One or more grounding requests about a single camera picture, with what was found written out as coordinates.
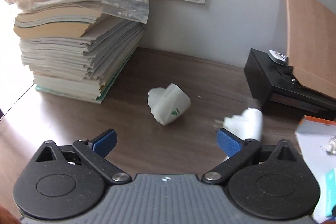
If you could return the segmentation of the white plug-in diffuser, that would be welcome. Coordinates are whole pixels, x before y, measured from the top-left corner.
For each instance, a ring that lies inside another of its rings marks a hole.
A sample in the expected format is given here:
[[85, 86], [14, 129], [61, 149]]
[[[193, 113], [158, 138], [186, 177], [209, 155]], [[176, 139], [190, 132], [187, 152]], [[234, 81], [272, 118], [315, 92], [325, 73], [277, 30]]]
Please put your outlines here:
[[263, 113], [257, 99], [248, 99], [247, 108], [240, 115], [224, 117], [223, 120], [214, 121], [215, 128], [224, 128], [242, 140], [262, 140]]
[[173, 83], [167, 88], [150, 89], [147, 103], [154, 119], [163, 126], [175, 121], [191, 106], [189, 96]]

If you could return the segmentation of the clear glass bottle white cap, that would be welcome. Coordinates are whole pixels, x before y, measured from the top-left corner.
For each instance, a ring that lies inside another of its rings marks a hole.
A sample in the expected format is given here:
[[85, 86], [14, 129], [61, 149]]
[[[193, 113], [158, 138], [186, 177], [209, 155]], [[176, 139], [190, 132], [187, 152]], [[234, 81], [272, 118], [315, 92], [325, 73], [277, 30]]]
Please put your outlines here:
[[327, 153], [336, 155], [336, 137], [335, 136], [329, 140], [325, 149]]

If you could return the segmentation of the teal adhesive bandage box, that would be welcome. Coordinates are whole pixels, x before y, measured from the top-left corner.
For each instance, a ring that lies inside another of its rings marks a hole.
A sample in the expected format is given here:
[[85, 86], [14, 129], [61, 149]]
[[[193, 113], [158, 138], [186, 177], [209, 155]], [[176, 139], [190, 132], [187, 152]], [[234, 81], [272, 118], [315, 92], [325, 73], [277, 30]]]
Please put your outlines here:
[[335, 217], [335, 203], [336, 203], [336, 184], [335, 184], [335, 168], [331, 169], [325, 175], [325, 213], [326, 217]]

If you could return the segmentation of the black monitor riser stand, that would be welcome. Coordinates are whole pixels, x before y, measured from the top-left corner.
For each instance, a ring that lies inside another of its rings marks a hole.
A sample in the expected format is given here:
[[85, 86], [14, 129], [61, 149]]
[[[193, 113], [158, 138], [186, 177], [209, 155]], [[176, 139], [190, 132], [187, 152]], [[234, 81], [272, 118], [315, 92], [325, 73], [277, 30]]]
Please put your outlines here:
[[275, 63], [265, 52], [251, 49], [244, 67], [252, 97], [264, 112], [292, 109], [301, 115], [335, 120], [335, 100], [299, 84], [286, 65]]

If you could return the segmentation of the orange white cardboard box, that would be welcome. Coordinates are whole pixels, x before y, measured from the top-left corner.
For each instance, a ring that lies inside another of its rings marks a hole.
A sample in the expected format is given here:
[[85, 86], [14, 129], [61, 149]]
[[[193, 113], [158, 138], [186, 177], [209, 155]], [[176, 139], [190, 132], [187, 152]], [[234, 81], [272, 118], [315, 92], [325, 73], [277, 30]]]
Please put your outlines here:
[[295, 130], [295, 135], [303, 158], [321, 190], [313, 218], [318, 223], [334, 221], [335, 217], [326, 217], [325, 213], [325, 175], [335, 168], [335, 155], [327, 153], [325, 147], [335, 136], [335, 121], [304, 116]]

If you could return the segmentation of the stack of books and papers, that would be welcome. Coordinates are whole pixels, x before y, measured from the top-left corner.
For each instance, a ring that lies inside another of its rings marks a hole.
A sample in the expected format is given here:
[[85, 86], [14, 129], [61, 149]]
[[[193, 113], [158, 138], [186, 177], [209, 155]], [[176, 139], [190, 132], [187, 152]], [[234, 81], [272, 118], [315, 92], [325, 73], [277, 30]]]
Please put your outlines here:
[[36, 89], [100, 104], [144, 35], [145, 24], [110, 15], [102, 0], [5, 0]]

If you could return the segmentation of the wooden book stand board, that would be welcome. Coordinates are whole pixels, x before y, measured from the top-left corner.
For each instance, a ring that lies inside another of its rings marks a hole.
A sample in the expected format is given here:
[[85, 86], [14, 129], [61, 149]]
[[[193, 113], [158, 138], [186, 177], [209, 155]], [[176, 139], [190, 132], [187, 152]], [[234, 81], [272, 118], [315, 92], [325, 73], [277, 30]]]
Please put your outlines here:
[[317, 0], [286, 0], [287, 56], [304, 87], [335, 98], [335, 14]]

